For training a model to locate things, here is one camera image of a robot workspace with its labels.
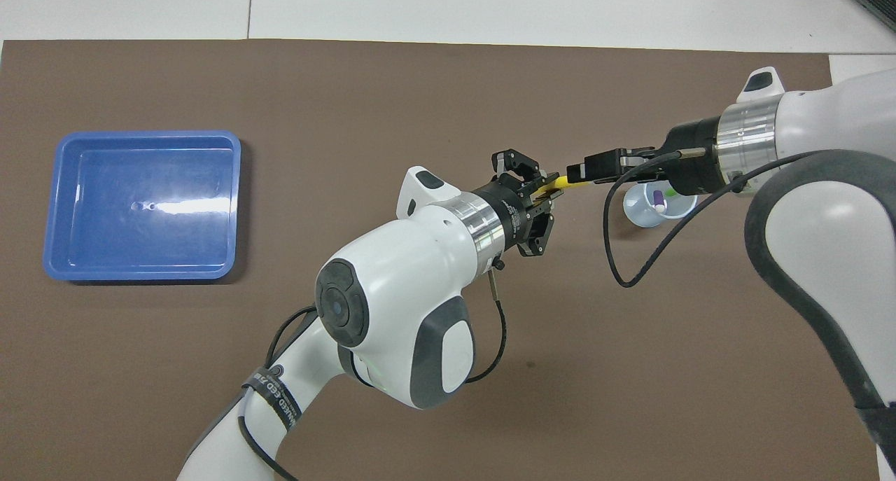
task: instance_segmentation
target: plastic cup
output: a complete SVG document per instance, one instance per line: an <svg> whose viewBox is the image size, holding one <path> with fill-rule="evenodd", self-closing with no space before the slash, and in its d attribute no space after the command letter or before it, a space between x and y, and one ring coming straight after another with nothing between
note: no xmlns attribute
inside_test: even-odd
<svg viewBox="0 0 896 481"><path fill-rule="evenodd" d="M625 216L639 227L656 227L666 220L678 220L697 206L697 196L682 196L668 181L639 183L625 192Z"/></svg>

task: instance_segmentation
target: brown table surface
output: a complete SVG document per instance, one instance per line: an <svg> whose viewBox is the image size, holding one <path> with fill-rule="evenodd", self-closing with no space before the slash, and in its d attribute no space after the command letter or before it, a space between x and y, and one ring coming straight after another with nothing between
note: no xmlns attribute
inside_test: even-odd
<svg viewBox="0 0 896 481"><path fill-rule="evenodd" d="M312 298L336 249L394 213L404 171L460 188L513 147L550 171L658 146L753 69L829 85L825 56L336 41L7 41L0 69L4 479L171 479ZM243 141L237 266L215 284L84 286L41 268L55 145L78 130ZM334 379L279 459L314 479L874 479L874 448L809 326L724 198L635 289L609 274L606 187L558 200L543 258L506 258L503 362L436 410ZM615 207L634 273L663 229ZM491 359L489 287L465 295Z"/></svg>

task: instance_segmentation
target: white floor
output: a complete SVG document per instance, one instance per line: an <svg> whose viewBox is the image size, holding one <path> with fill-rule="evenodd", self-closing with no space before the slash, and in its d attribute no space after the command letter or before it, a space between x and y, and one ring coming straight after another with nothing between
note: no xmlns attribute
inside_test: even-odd
<svg viewBox="0 0 896 481"><path fill-rule="evenodd" d="M853 0L0 0L0 41L188 38L864 54L832 57L835 79L896 67L880 55L896 32Z"/></svg>

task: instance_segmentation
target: blue plastic tray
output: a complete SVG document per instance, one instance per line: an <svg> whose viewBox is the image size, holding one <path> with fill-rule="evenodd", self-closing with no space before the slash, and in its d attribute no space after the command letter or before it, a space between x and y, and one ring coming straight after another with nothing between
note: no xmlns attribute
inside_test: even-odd
<svg viewBox="0 0 896 481"><path fill-rule="evenodd" d="M239 159L228 131L68 134L44 270L58 280L224 276L236 255Z"/></svg>

